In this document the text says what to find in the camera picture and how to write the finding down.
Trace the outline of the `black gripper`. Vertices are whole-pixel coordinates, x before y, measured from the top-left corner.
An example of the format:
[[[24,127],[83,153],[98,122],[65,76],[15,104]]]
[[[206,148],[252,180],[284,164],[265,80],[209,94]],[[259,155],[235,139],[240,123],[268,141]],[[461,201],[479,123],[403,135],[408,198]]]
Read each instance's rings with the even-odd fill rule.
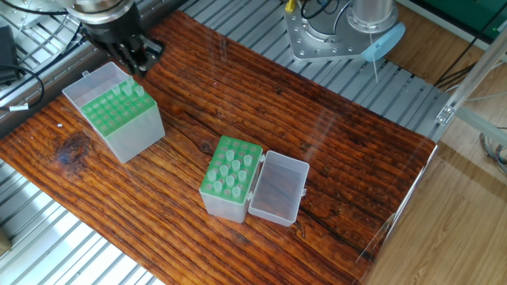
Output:
[[[144,76],[162,57],[165,44],[144,35],[138,11],[128,11],[108,23],[83,21],[86,38],[107,51],[132,75]]]

